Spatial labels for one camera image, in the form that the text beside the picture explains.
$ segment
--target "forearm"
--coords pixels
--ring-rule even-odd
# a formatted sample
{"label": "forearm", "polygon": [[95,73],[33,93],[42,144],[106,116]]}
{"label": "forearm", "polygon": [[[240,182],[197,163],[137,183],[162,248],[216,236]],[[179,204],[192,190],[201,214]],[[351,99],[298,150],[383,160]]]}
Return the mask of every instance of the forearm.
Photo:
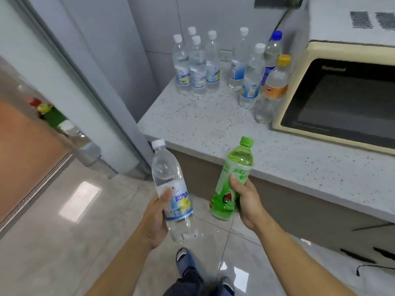
{"label": "forearm", "polygon": [[86,296],[132,295],[150,250],[136,230]]}
{"label": "forearm", "polygon": [[268,214],[256,233],[288,296],[356,296],[311,258]]}

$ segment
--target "white quartz countertop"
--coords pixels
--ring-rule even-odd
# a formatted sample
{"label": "white quartz countertop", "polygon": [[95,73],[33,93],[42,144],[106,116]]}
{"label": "white quartz countertop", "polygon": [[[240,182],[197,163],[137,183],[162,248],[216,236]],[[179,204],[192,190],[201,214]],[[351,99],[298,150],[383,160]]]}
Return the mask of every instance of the white quartz countertop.
{"label": "white quartz countertop", "polygon": [[222,79],[226,69],[220,91],[200,100],[178,94],[173,79],[138,123],[141,132],[217,164],[250,137],[251,175],[395,223],[395,157],[257,124]]}

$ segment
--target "green bottle label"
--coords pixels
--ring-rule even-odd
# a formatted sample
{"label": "green bottle label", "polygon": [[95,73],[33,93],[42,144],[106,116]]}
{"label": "green bottle label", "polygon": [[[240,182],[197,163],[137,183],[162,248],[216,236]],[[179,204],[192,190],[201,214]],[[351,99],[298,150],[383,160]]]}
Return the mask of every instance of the green bottle label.
{"label": "green bottle label", "polygon": [[236,198],[239,194],[230,186],[230,175],[235,174],[236,178],[244,185],[250,173],[251,166],[245,166],[227,159],[222,169],[217,187],[215,189],[213,202],[228,211],[234,211]]}

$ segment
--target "electrical outlet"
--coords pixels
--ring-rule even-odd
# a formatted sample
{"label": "electrical outlet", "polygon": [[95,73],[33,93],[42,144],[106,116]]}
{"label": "electrical outlet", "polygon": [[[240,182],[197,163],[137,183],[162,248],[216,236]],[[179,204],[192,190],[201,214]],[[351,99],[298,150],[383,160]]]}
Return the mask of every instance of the electrical outlet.
{"label": "electrical outlet", "polygon": [[303,0],[255,0],[254,7],[299,8]]}

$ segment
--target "microwave window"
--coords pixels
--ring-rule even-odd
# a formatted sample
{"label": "microwave window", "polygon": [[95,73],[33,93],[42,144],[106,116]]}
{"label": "microwave window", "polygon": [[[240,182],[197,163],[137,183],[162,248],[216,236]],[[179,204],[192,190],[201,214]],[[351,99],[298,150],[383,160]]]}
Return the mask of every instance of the microwave window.
{"label": "microwave window", "polygon": [[318,60],[310,65],[281,124],[395,148],[394,67]]}

